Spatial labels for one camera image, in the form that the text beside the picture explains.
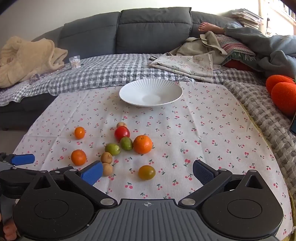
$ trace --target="cherry print tablecloth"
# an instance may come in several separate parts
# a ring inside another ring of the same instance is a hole
[[[35,163],[23,168],[53,170],[73,165],[72,151],[82,149],[87,162],[77,167],[81,169],[100,159],[104,145],[115,142],[116,124],[124,121],[132,139],[146,134],[153,141],[153,149],[143,156],[122,151],[113,159],[113,173],[100,178],[96,188],[118,201],[175,198],[178,202],[201,187],[192,172],[196,159],[235,174],[256,169],[283,208],[284,220],[277,234],[282,240],[293,228],[291,206],[285,181],[267,143],[222,85],[178,84],[183,96],[155,108],[126,104],[119,98],[121,87],[60,94],[32,125],[15,154],[35,155]],[[73,136],[77,126],[86,130],[81,140]],[[155,168],[152,180],[138,178],[137,171],[143,165]]]

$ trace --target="beige fleece blanket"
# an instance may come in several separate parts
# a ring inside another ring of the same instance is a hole
[[[0,88],[61,68],[67,54],[67,50],[55,48],[48,39],[30,42],[11,37],[0,52]]]

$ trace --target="white plate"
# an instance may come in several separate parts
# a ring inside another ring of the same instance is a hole
[[[179,85],[163,79],[136,80],[119,91],[123,101],[142,107],[169,104],[178,100],[182,94],[183,90]]]

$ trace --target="couch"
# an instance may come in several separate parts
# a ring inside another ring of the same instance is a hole
[[[231,18],[194,12],[190,7],[127,9],[77,19],[44,33],[32,41],[50,39],[80,58],[121,53],[165,53],[188,37],[198,37],[198,27],[209,22],[220,27]],[[27,130],[56,98],[50,94],[26,97],[20,103],[0,107],[0,128]]]

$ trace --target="human hand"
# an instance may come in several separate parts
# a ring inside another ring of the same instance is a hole
[[[7,241],[12,241],[17,238],[17,227],[15,226],[15,223],[13,222],[13,219],[9,219],[3,226],[3,231],[5,234],[5,239]]]

